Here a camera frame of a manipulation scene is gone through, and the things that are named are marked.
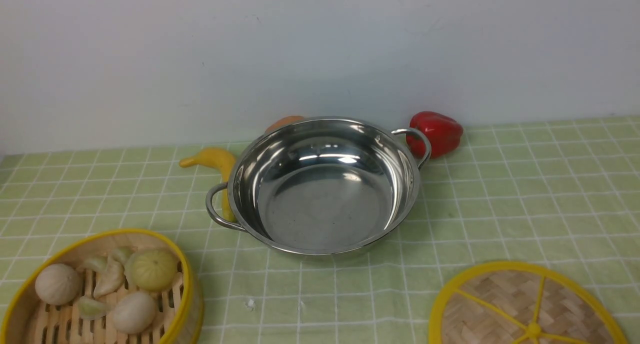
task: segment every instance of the red bell pepper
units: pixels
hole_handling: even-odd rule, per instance
[[[422,132],[431,144],[431,157],[441,157],[460,145],[460,138],[464,130],[462,125],[452,118],[434,111],[421,111],[411,118],[411,128]],[[425,144],[417,137],[407,135],[406,143],[413,155],[422,157],[425,155]]]

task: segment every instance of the green checkered tablecloth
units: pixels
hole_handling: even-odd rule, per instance
[[[240,153],[246,143],[225,143]],[[640,343],[640,117],[466,128],[422,170],[397,230],[353,259],[310,261],[221,228],[203,145],[10,155],[0,163],[0,318],[23,280],[114,228],[173,239],[202,282],[203,344],[425,343],[442,285],[490,260],[573,278]]]

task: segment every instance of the yellow banana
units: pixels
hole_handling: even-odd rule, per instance
[[[236,157],[223,148],[208,147],[199,151],[191,157],[185,157],[178,163],[182,168],[188,168],[192,166],[205,166],[220,171],[222,176],[222,182],[229,181],[229,175],[231,175],[231,169],[233,169],[236,163]],[[229,206],[229,198],[227,196],[227,190],[222,191],[222,217],[230,222],[236,221],[236,216],[231,207]]]

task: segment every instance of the pot rim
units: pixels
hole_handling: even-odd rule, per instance
[[[402,221],[404,221],[407,218],[407,215],[409,215],[409,212],[411,211],[411,209],[414,207],[416,203],[416,199],[418,198],[418,193],[420,191],[420,185],[419,185],[419,183],[421,182],[420,168],[418,167],[418,162],[416,162],[416,158],[411,153],[411,150],[409,150],[409,148],[406,145],[397,143],[397,149],[402,151],[402,153],[404,153],[408,158],[413,158],[413,160],[409,161],[411,163],[411,171],[413,172],[413,178],[414,178],[411,183],[411,187],[409,189],[410,196],[407,199],[407,205],[405,205],[405,207],[401,211],[397,212],[391,224],[387,225],[386,228],[384,228],[384,230],[380,231],[379,233],[371,237],[368,237],[367,239],[361,240],[358,243],[347,245],[344,248],[341,248],[339,250],[295,248],[294,246],[288,246],[286,244],[281,244],[281,243],[278,243],[277,241],[269,239],[264,235],[260,234],[259,232],[257,232],[251,225],[249,225],[249,223],[247,223],[246,219],[244,219],[242,213],[238,209],[238,205],[236,204],[236,201],[233,195],[234,193],[233,187],[236,184],[236,174],[238,172],[238,168],[244,164],[244,160],[246,159],[249,152],[253,150],[253,148],[255,148],[256,145],[258,145],[258,143],[267,140],[267,137],[271,137],[274,134],[278,133],[279,131],[284,130],[285,128],[289,128],[291,126],[301,125],[302,123],[317,122],[317,121],[346,121],[346,122],[354,123],[357,125],[364,125],[364,126],[374,128],[375,130],[377,130],[381,134],[386,135],[387,137],[389,137],[389,139],[392,139],[393,141],[398,140],[397,137],[395,137],[390,130],[386,130],[380,127],[379,125],[370,123],[369,121],[351,118],[348,116],[311,116],[301,120],[293,121],[281,127],[277,127],[271,130],[270,132],[266,132],[265,134],[254,139],[254,141],[252,141],[249,145],[247,145],[247,147],[242,151],[242,154],[237,158],[237,160],[233,164],[233,168],[231,169],[231,175],[229,175],[228,182],[226,183],[226,195],[228,198],[229,206],[231,207],[231,211],[235,215],[235,218],[237,219],[238,224],[240,224],[240,226],[242,226],[244,230],[246,230],[249,234],[251,234],[252,237],[260,240],[262,243],[266,244],[267,246],[270,246],[271,248],[278,249],[287,253],[293,253],[298,255],[309,255],[309,256],[338,255],[342,253],[355,251],[357,249],[368,246],[369,244],[372,244],[379,239],[382,239],[382,237],[391,233],[395,228],[398,227],[398,225],[400,225],[400,223],[402,223]],[[428,159],[429,155],[430,155],[430,152],[427,153],[425,157]]]

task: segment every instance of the bamboo steamer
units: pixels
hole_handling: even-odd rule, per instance
[[[436,297],[432,344],[626,344],[606,308],[578,283],[542,266],[473,266]]]
[[[80,319],[78,298],[90,295],[96,273],[86,270],[82,292],[67,305],[43,303],[35,292],[35,280],[49,265],[64,263],[73,268],[93,255],[105,255],[118,247],[134,250],[167,248],[180,260],[178,273],[169,290],[152,294],[158,301],[158,314],[140,334],[126,335],[115,330],[112,313],[96,320]],[[115,306],[137,287],[122,285],[116,292],[99,299]],[[87,237],[44,262],[13,297],[0,330],[0,344],[196,344],[201,332],[204,303],[202,290],[184,253],[171,240],[150,230],[120,229]]]

